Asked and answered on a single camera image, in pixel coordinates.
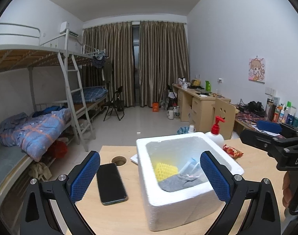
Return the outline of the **person's right hand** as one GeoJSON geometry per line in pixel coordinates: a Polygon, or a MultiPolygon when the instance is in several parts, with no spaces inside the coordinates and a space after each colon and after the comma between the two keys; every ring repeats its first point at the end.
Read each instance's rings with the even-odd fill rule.
{"type": "Polygon", "coordinates": [[[289,172],[286,172],[283,177],[283,205],[287,207],[292,200],[292,191],[289,188],[290,186],[290,177],[289,172]]]}

